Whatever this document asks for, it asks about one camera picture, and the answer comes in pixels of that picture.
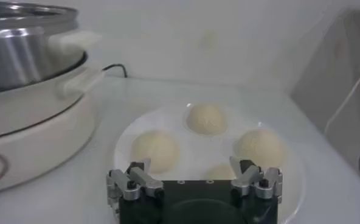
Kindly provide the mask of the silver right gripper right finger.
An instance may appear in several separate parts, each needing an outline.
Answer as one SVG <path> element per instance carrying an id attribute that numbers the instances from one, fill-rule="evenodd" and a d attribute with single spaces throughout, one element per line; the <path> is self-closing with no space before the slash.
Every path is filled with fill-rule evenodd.
<path id="1" fill-rule="evenodd" d="M 283 174 L 277 167 L 269 167 L 263 170 L 249 159 L 229 157 L 229 162 L 236 176 L 230 184 L 240 197 L 248 196 L 253 190 L 257 198 L 270 200 L 274 197 L 277 203 L 282 202 Z"/>

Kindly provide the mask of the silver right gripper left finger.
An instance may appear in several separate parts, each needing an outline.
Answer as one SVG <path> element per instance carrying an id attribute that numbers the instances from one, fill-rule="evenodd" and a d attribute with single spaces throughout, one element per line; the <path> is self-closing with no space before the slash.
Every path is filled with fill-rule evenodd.
<path id="1" fill-rule="evenodd" d="M 144 193 L 146 196 L 162 201 L 164 183 L 148 174 L 151 159 L 132 161 L 126 171 L 110 170 L 106 176 L 108 204 L 113 213 L 119 213 L 119 201 L 136 201 Z"/>

